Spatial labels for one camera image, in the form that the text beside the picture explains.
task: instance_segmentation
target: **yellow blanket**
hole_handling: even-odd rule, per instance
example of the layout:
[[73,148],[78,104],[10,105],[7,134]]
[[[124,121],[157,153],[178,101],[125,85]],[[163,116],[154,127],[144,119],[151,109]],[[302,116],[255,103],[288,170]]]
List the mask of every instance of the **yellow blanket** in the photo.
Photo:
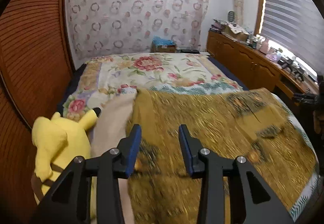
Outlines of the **yellow blanket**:
[[[220,156],[245,155],[289,210],[315,166],[315,156],[265,89],[222,95],[176,95],[140,90],[128,132],[142,127],[129,193],[138,224],[196,223],[200,180],[188,177],[178,128]],[[225,181],[226,223],[230,221]]]

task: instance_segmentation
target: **metal screw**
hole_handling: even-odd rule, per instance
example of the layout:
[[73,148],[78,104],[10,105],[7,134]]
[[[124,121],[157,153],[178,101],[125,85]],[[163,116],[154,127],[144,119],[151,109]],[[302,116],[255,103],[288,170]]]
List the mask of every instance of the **metal screw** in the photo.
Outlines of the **metal screw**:
[[119,153],[119,149],[118,148],[110,149],[109,153],[111,153],[112,155],[117,155]]
[[239,156],[237,158],[238,162],[241,163],[241,164],[244,164],[246,162],[246,158],[244,156]]
[[208,155],[210,153],[210,150],[208,148],[202,148],[200,149],[200,153],[203,155]]
[[83,161],[83,157],[82,156],[76,156],[73,159],[74,163],[81,163]]

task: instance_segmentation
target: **window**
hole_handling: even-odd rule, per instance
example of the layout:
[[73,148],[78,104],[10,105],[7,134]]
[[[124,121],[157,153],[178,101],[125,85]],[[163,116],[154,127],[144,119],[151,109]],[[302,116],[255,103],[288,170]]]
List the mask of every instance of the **window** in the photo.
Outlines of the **window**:
[[313,78],[324,73],[324,19],[312,0],[259,0],[254,34],[269,38],[284,55],[297,56]]

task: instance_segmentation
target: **wooden cabinet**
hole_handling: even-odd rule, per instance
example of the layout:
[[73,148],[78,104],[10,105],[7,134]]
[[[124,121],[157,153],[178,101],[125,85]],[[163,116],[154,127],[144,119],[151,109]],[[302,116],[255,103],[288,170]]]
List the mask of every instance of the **wooden cabinet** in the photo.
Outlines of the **wooden cabinet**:
[[207,51],[250,90],[266,88],[272,91],[279,81],[280,73],[268,59],[221,34],[209,33]]
[[222,49],[223,43],[217,39],[217,37],[209,35],[207,41],[207,52],[209,52],[213,58],[217,58],[218,52]]
[[253,69],[253,79],[249,89],[267,88],[273,91],[276,83],[279,81],[279,72],[264,62],[258,62]]
[[238,48],[236,72],[233,73],[237,78],[250,88],[252,86],[253,69],[255,68],[256,58],[252,53],[245,49]]

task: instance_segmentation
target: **window blind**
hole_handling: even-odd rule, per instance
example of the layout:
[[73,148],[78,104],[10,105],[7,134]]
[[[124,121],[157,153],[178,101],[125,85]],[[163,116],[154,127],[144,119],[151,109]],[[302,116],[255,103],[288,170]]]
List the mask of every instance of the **window blind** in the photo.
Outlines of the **window blind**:
[[324,73],[324,19],[312,0],[265,0],[260,35]]

